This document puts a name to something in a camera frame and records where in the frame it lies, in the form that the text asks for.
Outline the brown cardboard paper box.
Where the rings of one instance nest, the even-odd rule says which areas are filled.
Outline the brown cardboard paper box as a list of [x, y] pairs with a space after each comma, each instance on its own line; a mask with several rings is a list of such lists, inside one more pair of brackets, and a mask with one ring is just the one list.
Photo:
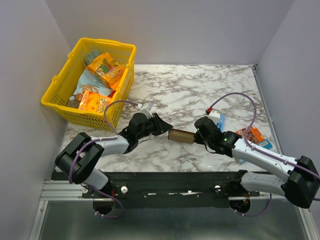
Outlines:
[[168, 131], [168, 140], [193, 144], [195, 140], [195, 133], [179, 129], [171, 129]]

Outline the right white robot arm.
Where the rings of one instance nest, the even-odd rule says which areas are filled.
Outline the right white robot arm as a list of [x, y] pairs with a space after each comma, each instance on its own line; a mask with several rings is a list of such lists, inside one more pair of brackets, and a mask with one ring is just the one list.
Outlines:
[[245, 137], [221, 130], [207, 116], [198, 119], [195, 142], [214, 154], [242, 159], [267, 171], [267, 174], [246, 172], [230, 183], [230, 191], [241, 196], [245, 192], [266, 192], [285, 197], [297, 207], [308, 209], [320, 188], [320, 176], [313, 161], [275, 153], [248, 142]]

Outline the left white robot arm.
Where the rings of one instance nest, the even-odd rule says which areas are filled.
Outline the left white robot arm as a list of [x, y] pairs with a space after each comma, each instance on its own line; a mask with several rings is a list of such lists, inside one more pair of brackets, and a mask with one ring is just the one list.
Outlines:
[[112, 137], [93, 138], [81, 132], [60, 152], [55, 165], [66, 176], [70, 183], [86, 184], [101, 198], [107, 197], [111, 191], [110, 178], [96, 168], [101, 157], [128, 154], [139, 144], [139, 140], [149, 135], [159, 136], [173, 126], [162, 120], [157, 113], [151, 117], [135, 113], [118, 135]]

